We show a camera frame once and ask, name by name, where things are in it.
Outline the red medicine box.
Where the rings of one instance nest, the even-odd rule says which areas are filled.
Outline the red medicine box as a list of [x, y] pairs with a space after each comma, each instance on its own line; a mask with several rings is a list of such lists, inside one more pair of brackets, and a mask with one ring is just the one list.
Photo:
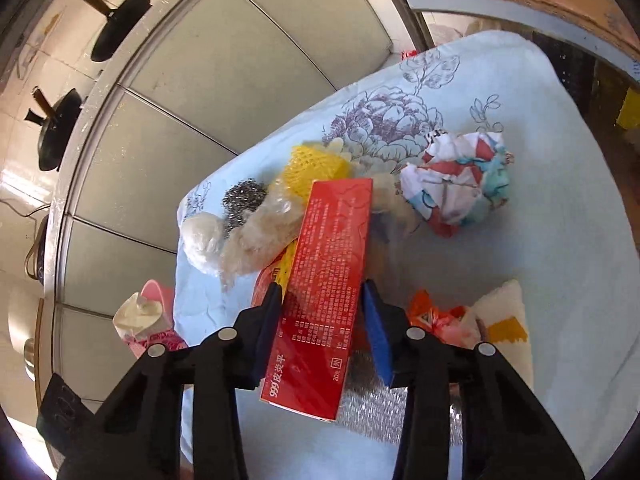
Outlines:
[[262, 400], [334, 422], [366, 266], [373, 182], [311, 187], [262, 385]]

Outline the white plastic bag ball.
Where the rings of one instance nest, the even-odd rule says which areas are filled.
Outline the white plastic bag ball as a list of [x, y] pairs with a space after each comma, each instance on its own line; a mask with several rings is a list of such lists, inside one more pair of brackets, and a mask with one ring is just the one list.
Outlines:
[[205, 211], [194, 214], [183, 220], [180, 236], [190, 265], [204, 274], [218, 276], [224, 247], [224, 222], [221, 218]]

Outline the pink floral paper cup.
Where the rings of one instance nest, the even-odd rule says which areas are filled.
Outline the pink floral paper cup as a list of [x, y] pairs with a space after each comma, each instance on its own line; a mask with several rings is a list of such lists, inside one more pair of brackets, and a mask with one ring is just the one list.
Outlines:
[[152, 333], [148, 327], [150, 318], [140, 306], [140, 292], [135, 292], [117, 310], [112, 318], [114, 329], [134, 357], [140, 358], [153, 344], [162, 344], [168, 351], [185, 349], [188, 345], [176, 332], [171, 330]]

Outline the colourful paper ball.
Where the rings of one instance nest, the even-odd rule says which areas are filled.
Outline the colourful paper ball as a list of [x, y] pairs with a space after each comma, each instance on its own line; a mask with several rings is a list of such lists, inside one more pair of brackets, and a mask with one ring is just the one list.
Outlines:
[[400, 170], [402, 196], [437, 235], [452, 237], [508, 202], [512, 162], [501, 133], [443, 133], [419, 165]]

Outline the yellow foam net lower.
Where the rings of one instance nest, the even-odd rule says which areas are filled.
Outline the yellow foam net lower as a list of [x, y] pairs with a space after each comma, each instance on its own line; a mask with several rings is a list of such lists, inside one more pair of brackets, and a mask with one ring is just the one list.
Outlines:
[[280, 253], [279, 257], [274, 260], [273, 263], [272, 280], [282, 288], [282, 295], [285, 295], [286, 289], [288, 288], [288, 281], [291, 277], [296, 249], [297, 240], [293, 240], [292, 243], [285, 247], [285, 250]]

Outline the yellow foam net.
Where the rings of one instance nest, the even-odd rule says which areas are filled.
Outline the yellow foam net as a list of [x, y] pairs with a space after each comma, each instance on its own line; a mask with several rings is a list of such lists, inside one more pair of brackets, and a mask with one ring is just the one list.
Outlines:
[[288, 288], [288, 281], [291, 277], [296, 249], [297, 240], [293, 240], [292, 243], [285, 247], [285, 250], [280, 253], [279, 257], [274, 260], [273, 263], [272, 280], [282, 288], [282, 295], [285, 295], [286, 289]]
[[297, 145], [292, 148], [281, 179], [288, 190], [306, 204], [314, 182], [343, 180], [351, 174], [352, 167], [342, 156], [308, 145]]

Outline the silver glitter scouring cloth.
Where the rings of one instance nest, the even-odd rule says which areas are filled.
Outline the silver glitter scouring cloth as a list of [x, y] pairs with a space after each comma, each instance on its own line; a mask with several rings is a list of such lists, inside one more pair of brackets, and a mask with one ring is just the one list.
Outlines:
[[370, 353], [357, 351], [349, 360], [335, 423], [383, 443], [398, 444], [408, 391], [390, 389], [376, 374]]

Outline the orange snack wrapper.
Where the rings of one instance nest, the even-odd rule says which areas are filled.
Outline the orange snack wrapper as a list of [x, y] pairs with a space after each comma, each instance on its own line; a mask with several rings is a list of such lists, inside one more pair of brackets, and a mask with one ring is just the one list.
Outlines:
[[482, 340], [477, 318], [470, 308], [439, 309], [425, 289], [413, 295], [407, 313], [412, 326], [422, 328], [444, 344], [473, 349]]

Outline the crumpled clear plastic wrap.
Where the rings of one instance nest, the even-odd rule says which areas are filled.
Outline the crumpled clear plastic wrap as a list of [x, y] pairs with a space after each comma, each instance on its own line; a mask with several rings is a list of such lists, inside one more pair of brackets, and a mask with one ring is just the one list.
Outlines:
[[219, 273], [224, 287], [262, 270], [298, 237], [304, 202], [289, 192], [269, 192], [262, 204], [224, 242]]

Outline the pink plastic bin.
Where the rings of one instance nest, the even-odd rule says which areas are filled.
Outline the pink plastic bin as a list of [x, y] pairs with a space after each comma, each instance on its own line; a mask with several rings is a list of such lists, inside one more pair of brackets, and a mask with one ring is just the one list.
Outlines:
[[152, 333], [171, 330], [174, 327], [174, 290], [158, 281], [147, 281], [140, 292], [140, 306], [150, 318], [148, 327]]

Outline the white yellow sponge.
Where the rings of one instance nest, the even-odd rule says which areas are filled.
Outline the white yellow sponge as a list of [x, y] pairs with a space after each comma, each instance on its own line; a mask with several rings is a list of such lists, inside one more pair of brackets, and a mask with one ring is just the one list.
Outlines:
[[480, 341], [493, 344], [520, 374], [529, 388], [534, 388], [533, 351], [526, 322], [525, 304], [520, 283], [511, 280], [488, 292], [465, 309], [462, 326], [471, 332], [468, 345]]

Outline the steel wool scrubber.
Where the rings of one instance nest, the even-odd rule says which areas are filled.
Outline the steel wool scrubber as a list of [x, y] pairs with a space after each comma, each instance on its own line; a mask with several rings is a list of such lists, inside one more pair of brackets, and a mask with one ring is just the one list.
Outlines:
[[265, 200], [267, 188], [254, 179], [240, 181], [229, 188], [224, 198], [224, 228], [227, 232], [242, 226]]

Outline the light blue floral tablecloth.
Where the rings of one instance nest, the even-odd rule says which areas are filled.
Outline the light blue floral tablecloth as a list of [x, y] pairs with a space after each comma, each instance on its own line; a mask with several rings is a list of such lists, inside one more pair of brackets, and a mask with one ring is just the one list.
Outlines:
[[416, 162], [438, 129], [502, 134], [508, 202], [449, 238], [419, 226], [378, 290], [403, 304], [424, 288], [446, 306], [517, 280], [535, 393], [593, 477], [639, 409], [639, 257], [596, 140], [530, 41], [480, 32], [362, 78], [205, 178], [177, 216], [216, 214], [228, 188], [273, 178], [295, 145], [341, 139], [375, 174]]

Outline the yellow foam net upper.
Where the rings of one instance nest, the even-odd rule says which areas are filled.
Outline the yellow foam net upper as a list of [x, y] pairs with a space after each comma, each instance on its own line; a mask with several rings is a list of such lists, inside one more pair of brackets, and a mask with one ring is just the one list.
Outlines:
[[292, 148], [281, 179], [288, 190], [306, 204], [314, 182], [343, 180], [351, 174], [352, 167], [342, 156], [308, 145], [297, 145]]

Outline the black wok front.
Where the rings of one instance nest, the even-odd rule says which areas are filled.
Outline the black wok front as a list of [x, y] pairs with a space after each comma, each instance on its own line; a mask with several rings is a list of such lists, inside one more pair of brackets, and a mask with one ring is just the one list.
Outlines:
[[32, 122], [40, 128], [37, 144], [39, 170], [59, 170], [80, 115], [81, 96], [75, 88], [71, 88], [51, 105], [40, 88], [35, 86], [32, 97], [43, 111], [43, 116], [40, 116], [28, 110], [25, 116], [26, 122]]

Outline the black wok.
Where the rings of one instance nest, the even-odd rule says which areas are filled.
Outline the black wok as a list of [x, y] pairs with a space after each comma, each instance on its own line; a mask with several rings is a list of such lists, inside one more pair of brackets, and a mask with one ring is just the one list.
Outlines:
[[124, 0], [117, 8], [111, 8], [104, 0], [82, 0], [106, 19], [90, 58], [92, 62], [108, 61], [122, 44], [137, 22], [152, 6], [151, 0]]
[[40, 128], [37, 144], [39, 170], [59, 170], [80, 115], [81, 96], [75, 88], [71, 88], [51, 105], [40, 88], [35, 86], [32, 97], [43, 111], [43, 116], [40, 116], [28, 110], [25, 116], [26, 122], [32, 122]]

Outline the yellow box under shelf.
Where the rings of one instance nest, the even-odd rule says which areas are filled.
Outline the yellow box under shelf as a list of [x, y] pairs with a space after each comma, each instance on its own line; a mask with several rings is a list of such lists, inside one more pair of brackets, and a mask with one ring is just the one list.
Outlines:
[[637, 129], [640, 126], [640, 92], [628, 88], [616, 124], [624, 130]]

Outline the black wok rear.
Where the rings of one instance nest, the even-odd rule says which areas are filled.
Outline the black wok rear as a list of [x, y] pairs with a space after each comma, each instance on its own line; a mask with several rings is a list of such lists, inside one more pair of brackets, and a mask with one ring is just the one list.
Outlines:
[[108, 61], [122, 44], [137, 22], [152, 6], [151, 0], [124, 0], [117, 8], [111, 8], [104, 0], [82, 0], [106, 19], [90, 58], [92, 62]]

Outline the cardboard lined shelf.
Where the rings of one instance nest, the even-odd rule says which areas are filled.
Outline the cardboard lined shelf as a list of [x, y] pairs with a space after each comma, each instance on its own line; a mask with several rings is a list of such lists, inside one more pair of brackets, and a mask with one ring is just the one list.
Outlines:
[[407, 0], [416, 11], [521, 24], [561, 39], [639, 81], [639, 37], [615, 0]]

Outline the metal shelf post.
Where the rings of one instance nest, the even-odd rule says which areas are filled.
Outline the metal shelf post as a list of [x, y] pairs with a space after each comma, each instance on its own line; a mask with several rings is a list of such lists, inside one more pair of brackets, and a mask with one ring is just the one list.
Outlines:
[[407, 0], [390, 0], [404, 24], [413, 47], [419, 52], [434, 49], [435, 43], [421, 11], [412, 10]]

